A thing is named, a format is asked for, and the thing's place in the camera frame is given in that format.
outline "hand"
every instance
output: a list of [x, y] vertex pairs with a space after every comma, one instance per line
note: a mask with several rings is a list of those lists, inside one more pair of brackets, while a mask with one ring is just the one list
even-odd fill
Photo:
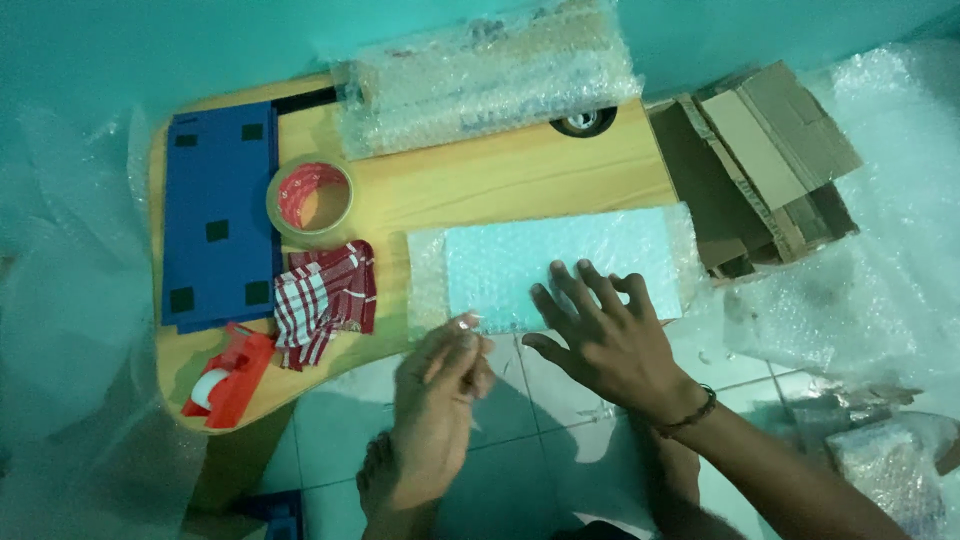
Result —
[[493, 343], [470, 331], [476, 325], [470, 313], [451, 319], [396, 369], [390, 434], [398, 472], [395, 509], [439, 499], [464, 464], [471, 404], [496, 381], [485, 357]]
[[[554, 284], [576, 307], [577, 316], [560, 309], [543, 285], [531, 289], [546, 325], [570, 349], [539, 333], [524, 335], [522, 343], [601, 398], [635, 410], [655, 426], [675, 424], [695, 413], [707, 394], [673, 360], [643, 278], [604, 278], [586, 259], [577, 268], [579, 279], [571, 277], [562, 262], [550, 264]], [[630, 303], [624, 306], [617, 292], [627, 293]]]

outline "wheel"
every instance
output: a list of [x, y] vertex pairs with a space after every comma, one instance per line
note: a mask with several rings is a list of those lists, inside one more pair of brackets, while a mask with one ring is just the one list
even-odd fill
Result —
[[564, 135], [587, 138], [604, 133], [613, 123], [614, 118], [616, 118], [616, 107], [607, 107], [554, 120], [550, 125]]

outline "teal wall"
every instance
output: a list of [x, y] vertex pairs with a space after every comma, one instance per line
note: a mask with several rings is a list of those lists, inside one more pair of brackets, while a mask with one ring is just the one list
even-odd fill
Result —
[[[358, 44], [524, 0], [4, 0], [0, 134], [31, 101], [97, 122], [289, 78]], [[696, 86], [752, 62], [809, 67], [908, 35], [960, 0], [621, 0], [647, 91]]]

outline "tile floor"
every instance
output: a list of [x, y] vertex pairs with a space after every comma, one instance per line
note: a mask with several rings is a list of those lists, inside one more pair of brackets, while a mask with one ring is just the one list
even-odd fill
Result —
[[[760, 424], [785, 415], [773, 376], [795, 374], [743, 356], [707, 363], [684, 348], [682, 331], [670, 337], [678, 362], [727, 406]], [[444, 499], [438, 535], [548, 538], [558, 528], [603, 519], [649, 538], [654, 529], [626, 417], [520, 345], [519, 336], [494, 340], [490, 361], [499, 381], [475, 408], [467, 463]], [[302, 489], [309, 540], [360, 537], [366, 520], [353, 477], [367, 442], [391, 425], [399, 361], [374, 362], [300, 398], [260, 491]], [[706, 508], [751, 540], [777, 538], [705, 462], [701, 491]]]

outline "plastic sheet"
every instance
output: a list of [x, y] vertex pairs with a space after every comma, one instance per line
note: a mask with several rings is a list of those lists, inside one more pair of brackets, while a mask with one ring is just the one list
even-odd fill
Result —
[[[580, 258], [601, 274], [644, 275], [660, 319], [683, 315], [705, 278], [686, 205], [519, 221], [408, 234], [412, 338], [455, 313], [475, 309], [481, 331], [546, 330], [530, 301], [533, 283], [548, 283], [547, 266]], [[572, 308], [559, 290], [562, 307]]]
[[567, 0], [360, 49], [334, 69], [348, 159], [434, 146], [638, 96], [612, 0]]
[[176, 537], [206, 437], [157, 389], [143, 114], [19, 125], [0, 167], [0, 530]]
[[866, 163], [836, 181], [860, 234], [722, 291], [725, 343], [923, 388], [960, 370], [960, 44], [879, 48], [805, 83]]
[[936, 461], [957, 438], [956, 421], [903, 413], [827, 438], [847, 481], [894, 519], [911, 538], [948, 534], [947, 505]]

